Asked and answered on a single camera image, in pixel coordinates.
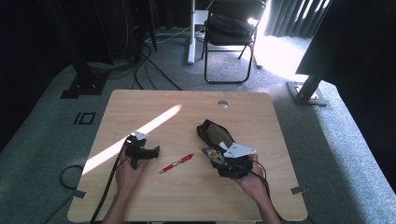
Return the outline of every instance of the black stand base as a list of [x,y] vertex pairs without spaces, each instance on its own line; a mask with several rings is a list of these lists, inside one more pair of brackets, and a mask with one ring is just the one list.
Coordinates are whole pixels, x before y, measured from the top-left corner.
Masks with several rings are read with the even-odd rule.
[[107,73],[93,72],[95,79],[89,86],[80,86],[78,75],[70,85],[69,90],[64,91],[61,95],[61,99],[77,99],[80,95],[100,95],[102,94],[103,88],[106,85]]
[[305,100],[300,98],[298,95],[301,87],[304,85],[303,82],[289,81],[287,82],[287,84],[290,90],[291,97],[293,98],[294,103],[297,105],[318,105],[320,107],[325,107],[328,104],[328,102],[323,99],[319,89],[315,91],[311,98]]

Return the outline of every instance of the white desk leg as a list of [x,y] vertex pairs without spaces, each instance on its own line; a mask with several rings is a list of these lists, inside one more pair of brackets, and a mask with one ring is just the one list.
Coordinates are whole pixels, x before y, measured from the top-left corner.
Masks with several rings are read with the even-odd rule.
[[188,64],[193,64],[195,58],[195,0],[191,0],[191,36]]

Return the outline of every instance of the curtain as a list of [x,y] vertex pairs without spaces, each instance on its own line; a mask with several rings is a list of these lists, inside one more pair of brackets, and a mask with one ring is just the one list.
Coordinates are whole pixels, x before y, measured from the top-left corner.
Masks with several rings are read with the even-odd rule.
[[271,0],[265,35],[311,38],[331,0]]
[[395,1],[333,1],[296,72],[337,87],[393,190],[395,40]]

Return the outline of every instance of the gray tape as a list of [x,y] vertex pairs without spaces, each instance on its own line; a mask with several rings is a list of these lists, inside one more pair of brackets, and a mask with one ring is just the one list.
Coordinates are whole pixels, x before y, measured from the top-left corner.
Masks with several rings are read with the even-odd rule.
[[78,190],[78,189],[76,189],[76,190],[73,192],[73,196],[78,197],[78,198],[80,198],[80,199],[85,198],[85,195],[87,195],[86,192],[80,191],[80,190]]
[[305,186],[298,186],[298,187],[295,187],[293,189],[290,189],[290,191],[291,191],[292,194],[297,194],[297,193],[307,192],[307,191],[309,191],[309,189],[306,188]]

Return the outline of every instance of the gray carpet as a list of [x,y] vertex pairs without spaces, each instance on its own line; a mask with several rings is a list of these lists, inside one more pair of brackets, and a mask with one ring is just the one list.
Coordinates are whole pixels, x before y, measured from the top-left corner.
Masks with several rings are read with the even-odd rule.
[[[396,223],[396,196],[337,89],[320,83],[319,90],[328,101],[324,108],[295,105],[290,97],[286,82],[304,78],[294,75],[294,71],[310,40],[269,37],[268,41],[278,44],[271,45],[276,51],[271,53],[268,47],[258,51],[268,51],[269,55],[263,56],[268,61],[280,60],[278,70],[270,68],[276,62],[268,67],[264,63],[260,69],[253,64],[250,80],[240,85],[210,85],[204,81],[199,41],[193,65],[187,65],[185,37],[160,43],[159,51],[152,52],[149,59],[183,91],[271,95],[298,181],[308,188],[304,201],[309,217],[316,223]],[[91,65],[109,69],[123,63]],[[233,78],[243,76],[247,65],[245,60],[238,62],[235,57],[224,59],[217,55],[210,59],[209,72],[213,77]],[[101,95],[80,95],[78,99],[60,99],[76,75],[72,66],[52,80],[0,154],[0,223],[45,223],[48,218],[48,223],[69,223],[72,190],[61,184],[60,174],[68,166],[85,164],[110,93],[115,89],[138,89],[134,71],[113,72]],[[144,89],[177,90],[149,62],[137,70],[137,79]],[[68,170],[65,184],[75,186],[79,175],[78,168]],[[312,222],[307,219],[302,223]]]

